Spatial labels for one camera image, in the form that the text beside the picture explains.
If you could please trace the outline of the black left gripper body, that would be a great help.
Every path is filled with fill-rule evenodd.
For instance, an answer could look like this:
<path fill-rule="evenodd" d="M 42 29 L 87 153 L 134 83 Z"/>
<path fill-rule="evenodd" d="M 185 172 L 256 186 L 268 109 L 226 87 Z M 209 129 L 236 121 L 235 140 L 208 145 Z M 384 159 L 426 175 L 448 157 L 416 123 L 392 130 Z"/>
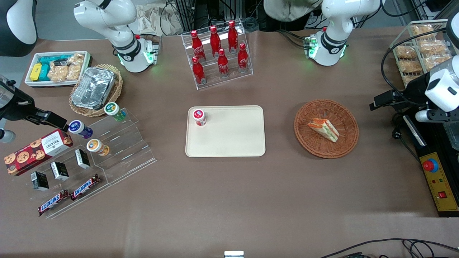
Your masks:
<path fill-rule="evenodd" d="M 400 94 L 395 93 L 395 103 L 393 107 L 425 107 L 428 103 L 428 98 L 425 91 L 429 84 L 431 74 L 428 72 L 418 78 L 410 81 L 407 88 L 398 90 Z"/>

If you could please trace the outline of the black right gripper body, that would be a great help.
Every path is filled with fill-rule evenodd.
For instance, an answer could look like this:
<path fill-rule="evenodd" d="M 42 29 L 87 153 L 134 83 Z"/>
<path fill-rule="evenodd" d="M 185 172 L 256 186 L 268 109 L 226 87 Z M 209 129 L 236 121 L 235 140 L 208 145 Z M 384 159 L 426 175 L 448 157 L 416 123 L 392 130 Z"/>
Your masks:
<path fill-rule="evenodd" d="M 36 114 L 33 98 L 18 89 L 14 81 L 1 81 L 0 83 L 1 119 L 18 121 Z"/>

